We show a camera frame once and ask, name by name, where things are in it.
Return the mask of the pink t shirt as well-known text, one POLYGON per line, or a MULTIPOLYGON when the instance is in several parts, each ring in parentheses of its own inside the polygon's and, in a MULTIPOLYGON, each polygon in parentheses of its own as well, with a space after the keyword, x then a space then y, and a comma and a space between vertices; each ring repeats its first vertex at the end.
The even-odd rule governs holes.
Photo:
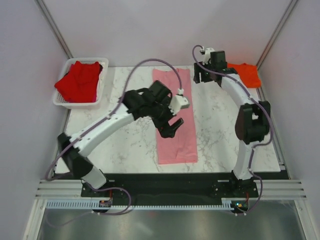
POLYGON ((179 111, 177 116, 169 121, 171 125, 179 118, 184 121, 173 138, 163 138, 156 132, 157 156, 160 165, 196 163, 198 161, 191 74, 189 69, 177 68, 176 71, 181 78, 183 95, 187 97, 190 106, 179 111))

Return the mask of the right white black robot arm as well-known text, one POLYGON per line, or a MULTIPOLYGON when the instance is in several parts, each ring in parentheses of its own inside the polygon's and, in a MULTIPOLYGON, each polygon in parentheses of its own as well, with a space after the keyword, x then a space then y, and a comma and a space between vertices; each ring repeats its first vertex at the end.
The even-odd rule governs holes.
POLYGON ((256 100, 244 85, 237 71, 228 67, 224 51, 200 47, 203 56, 201 62, 196 61, 194 67, 194 82, 217 83, 238 108, 234 126, 235 135, 239 140, 239 148, 235 167, 231 171, 229 181, 224 182, 223 188, 230 196, 245 198, 259 195, 252 170, 254 152, 257 147, 269 145, 264 142, 266 135, 273 135, 268 101, 256 100))

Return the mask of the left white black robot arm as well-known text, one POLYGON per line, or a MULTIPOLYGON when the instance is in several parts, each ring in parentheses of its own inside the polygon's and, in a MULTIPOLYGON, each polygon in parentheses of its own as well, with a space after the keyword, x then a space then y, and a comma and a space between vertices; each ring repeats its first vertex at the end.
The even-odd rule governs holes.
POLYGON ((73 177, 88 184, 99 197, 104 197, 109 193, 110 185, 104 173, 88 159, 90 153, 119 129, 145 117, 152 120, 162 138, 173 138, 184 121, 182 118, 173 124, 169 121, 189 106, 183 89, 173 95, 158 80, 148 88, 126 91, 117 107, 105 116, 73 135, 61 133, 57 137, 60 157, 73 177))

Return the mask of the folded orange t shirt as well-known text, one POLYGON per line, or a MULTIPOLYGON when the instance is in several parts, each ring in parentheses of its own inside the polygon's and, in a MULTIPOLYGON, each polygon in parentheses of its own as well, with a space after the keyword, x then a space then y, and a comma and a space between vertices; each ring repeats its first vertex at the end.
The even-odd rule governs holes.
POLYGON ((247 88, 257 89, 261 87, 262 82, 259 78, 258 69, 255 65, 250 65, 247 63, 242 63, 242 64, 228 63, 227 66, 229 68, 234 68, 237 71, 241 81, 247 88))

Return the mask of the red t shirt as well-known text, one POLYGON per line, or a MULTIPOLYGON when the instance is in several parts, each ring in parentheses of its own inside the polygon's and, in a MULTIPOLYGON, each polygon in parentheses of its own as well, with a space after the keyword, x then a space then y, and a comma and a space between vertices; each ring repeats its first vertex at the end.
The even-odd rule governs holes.
POLYGON ((92 64, 76 61, 54 87, 69 103, 94 103, 102 69, 97 61, 92 64))

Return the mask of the white plastic basket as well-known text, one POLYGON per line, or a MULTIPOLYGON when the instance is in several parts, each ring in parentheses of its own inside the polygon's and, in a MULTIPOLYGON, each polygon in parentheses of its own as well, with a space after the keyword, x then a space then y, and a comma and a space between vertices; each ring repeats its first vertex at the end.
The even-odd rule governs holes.
POLYGON ((109 60, 105 57, 78 57, 78 58, 70 58, 68 59, 61 72, 60 72, 60 79, 66 76, 69 72, 71 67, 74 66, 76 62, 80 62, 81 64, 94 64, 98 62, 101 67, 101 73, 98 78, 97 87, 96 87, 96 94, 95 94, 95 101, 94 102, 83 102, 83 103, 76 103, 66 101, 66 99, 61 95, 61 93, 56 89, 53 93, 52 101, 56 106, 62 106, 67 109, 97 109, 100 106, 100 103, 103 99, 103 92, 105 88, 105 83, 107 81, 107 72, 109 67, 109 60))

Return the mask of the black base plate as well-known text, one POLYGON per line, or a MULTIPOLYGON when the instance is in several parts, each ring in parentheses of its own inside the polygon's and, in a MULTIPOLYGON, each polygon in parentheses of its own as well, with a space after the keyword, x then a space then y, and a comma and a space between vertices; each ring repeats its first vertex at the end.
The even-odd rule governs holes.
POLYGON ((132 197, 158 194, 192 194, 221 198, 256 198, 255 178, 238 180, 225 173, 106 173, 104 188, 118 187, 132 197))

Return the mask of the aluminium profile rail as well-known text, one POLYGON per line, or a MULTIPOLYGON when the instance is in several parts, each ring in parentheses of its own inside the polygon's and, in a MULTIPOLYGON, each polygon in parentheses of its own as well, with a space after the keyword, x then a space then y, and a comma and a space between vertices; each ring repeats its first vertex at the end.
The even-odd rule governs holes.
MULTIPOLYGON (((300 200, 306 193, 300 180, 264 179, 255 181, 262 189, 262 200, 300 200)), ((35 196, 38 199, 79 199, 83 190, 80 180, 40 181, 35 196)))

